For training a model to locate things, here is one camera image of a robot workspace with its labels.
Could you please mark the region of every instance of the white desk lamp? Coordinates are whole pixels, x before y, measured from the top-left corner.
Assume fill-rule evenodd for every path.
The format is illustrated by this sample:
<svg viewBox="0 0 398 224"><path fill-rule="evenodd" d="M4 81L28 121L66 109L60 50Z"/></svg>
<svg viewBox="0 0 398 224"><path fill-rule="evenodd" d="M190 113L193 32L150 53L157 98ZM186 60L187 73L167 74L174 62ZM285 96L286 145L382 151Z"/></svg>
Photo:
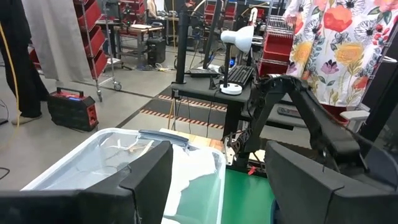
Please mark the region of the white desk lamp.
<svg viewBox="0 0 398 224"><path fill-rule="evenodd" d="M226 30L221 33L221 40L227 44L226 60L229 60L229 44L234 44L244 53L249 53L254 35L254 26L246 26L238 31ZM228 67L225 68L224 82L221 86L221 92L227 95L239 95L242 93L242 87L228 83Z"/></svg>

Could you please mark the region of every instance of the gray floor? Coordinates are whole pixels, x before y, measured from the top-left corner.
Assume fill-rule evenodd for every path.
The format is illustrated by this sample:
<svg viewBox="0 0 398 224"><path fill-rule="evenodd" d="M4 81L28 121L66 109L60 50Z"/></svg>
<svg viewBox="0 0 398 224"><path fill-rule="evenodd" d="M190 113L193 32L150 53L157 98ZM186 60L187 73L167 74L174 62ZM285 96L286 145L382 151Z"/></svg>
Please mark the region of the gray floor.
<svg viewBox="0 0 398 224"><path fill-rule="evenodd" d="M168 49L166 62L163 66L172 66L174 53L172 48ZM189 66L193 53L187 55ZM200 61L196 57L194 64ZM99 119L99 128L122 126L126 129L153 129L167 127L167 119L148 114L136 113L153 96L175 80L175 74L165 72L141 72L116 70L116 78L123 86L123 92L116 92L110 89L103 89L102 103L97 102L96 109ZM54 80L43 80L49 91L55 91ZM86 95L96 98L96 88L91 83L64 83L65 87L83 90ZM3 100L9 109L9 118L16 117L16 102L14 95L6 83L4 69L0 67L0 100ZM70 152L79 143L83 142L92 133L79 133L77 131L56 126L51 122L47 105L42 103L43 118L21 126L14 138L10 138L15 127L11 124L0 126L0 167L11 170L10 174L0 180L0 190L19 190L31 180L49 168L65 154ZM6 110L0 108L0 118L7 116ZM177 131L189 132L192 134L206 136L206 127L177 121ZM209 128L210 138L220 139L222 130ZM293 143L299 146L309 147L309 133L306 129L296 128L294 131L287 131L273 127L266 127L262 136Z"/></svg>

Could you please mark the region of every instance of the yellow black striped tape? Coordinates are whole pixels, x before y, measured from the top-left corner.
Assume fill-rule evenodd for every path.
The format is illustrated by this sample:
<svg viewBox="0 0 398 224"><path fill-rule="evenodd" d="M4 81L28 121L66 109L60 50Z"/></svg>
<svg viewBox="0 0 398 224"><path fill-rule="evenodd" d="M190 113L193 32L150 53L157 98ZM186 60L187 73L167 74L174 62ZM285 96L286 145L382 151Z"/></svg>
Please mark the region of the yellow black striped tape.
<svg viewBox="0 0 398 224"><path fill-rule="evenodd" d="M144 113L144 114L148 114L148 115L154 115L154 116L158 116L158 117L161 117L161 118L169 118L168 114L158 113L158 112L155 112L155 111L150 111L150 110L145 110L145 109L140 110L140 113ZM194 119L188 119L188 118L183 118L183 117L177 117L177 121L187 122L187 123L191 123L191 124L198 124L198 125L201 125L201 126L207 126L207 122L196 121ZM224 128L224 126L222 126L222 125L211 124L211 123L209 124L209 127L216 128L216 129L223 129Z"/></svg>
<svg viewBox="0 0 398 224"><path fill-rule="evenodd" d="M172 100L171 96L165 96L165 95L159 95L158 98L163 99L163 100L170 100L170 101ZM188 100L182 100L181 102L184 103L184 104L188 104ZM189 100L189 104L190 105L198 105L198 106L202 106L202 107L205 107L205 108L210 108L210 105L211 105L210 103L200 103L200 102L196 102L196 101L193 101L193 100ZM226 107L225 106L211 105L211 107L216 109L216 110L226 112Z"/></svg>

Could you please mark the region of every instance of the floral shirt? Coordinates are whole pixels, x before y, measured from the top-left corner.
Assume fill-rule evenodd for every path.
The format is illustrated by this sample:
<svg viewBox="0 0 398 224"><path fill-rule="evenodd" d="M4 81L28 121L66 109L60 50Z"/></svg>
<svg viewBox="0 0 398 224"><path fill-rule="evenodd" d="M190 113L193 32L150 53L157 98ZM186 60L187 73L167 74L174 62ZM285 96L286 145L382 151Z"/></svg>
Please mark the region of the floral shirt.
<svg viewBox="0 0 398 224"><path fill-rule="evenodd" d="M291 4L298 13L286 74L308 80L322 104L357 106L398 18L398 0Z"/></svg>

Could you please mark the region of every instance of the computer tower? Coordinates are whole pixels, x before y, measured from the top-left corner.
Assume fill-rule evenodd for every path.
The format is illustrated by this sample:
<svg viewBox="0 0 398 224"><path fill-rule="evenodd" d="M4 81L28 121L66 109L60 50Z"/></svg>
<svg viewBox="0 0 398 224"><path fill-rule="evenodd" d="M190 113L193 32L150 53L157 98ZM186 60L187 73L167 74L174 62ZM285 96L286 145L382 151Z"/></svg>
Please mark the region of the computer tower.
<svg viewBox="0 0 398 224"><path fill-rule="evenodd" d="M163 38L150 38L148 45L148 65L155 66L155 63L162 63L166 59L166 40Z"/></svg>

